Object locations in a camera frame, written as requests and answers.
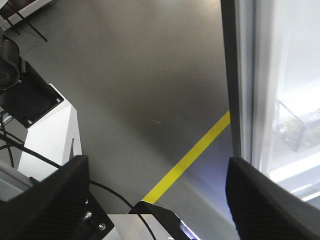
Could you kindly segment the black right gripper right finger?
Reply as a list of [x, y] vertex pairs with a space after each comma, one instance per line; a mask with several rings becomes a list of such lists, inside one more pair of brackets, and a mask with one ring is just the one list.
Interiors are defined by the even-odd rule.
[[319, 209], [301, 201], [240, 157], [228, 162], [227, 204], [242, 240], [318, 240]]

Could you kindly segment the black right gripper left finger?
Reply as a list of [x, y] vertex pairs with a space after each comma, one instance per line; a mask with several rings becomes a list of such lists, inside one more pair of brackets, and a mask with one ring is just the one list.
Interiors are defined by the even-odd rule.
[[89, 191], [89, 161], [77, 155], [0, 204], [2, 240], [102, 240], [115, 225]]

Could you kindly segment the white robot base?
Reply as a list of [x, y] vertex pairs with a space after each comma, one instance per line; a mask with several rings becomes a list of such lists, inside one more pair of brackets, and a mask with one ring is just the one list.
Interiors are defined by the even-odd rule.
[[[77, 110], [63, 96], [62, 102], [27, 129], [24, 146], [63, 166], [70, 159], [82, 154]], [[57, 170], [56, 167], [32, 156], [21, 153], [17, 171], [26, 177], [42, 181]]]

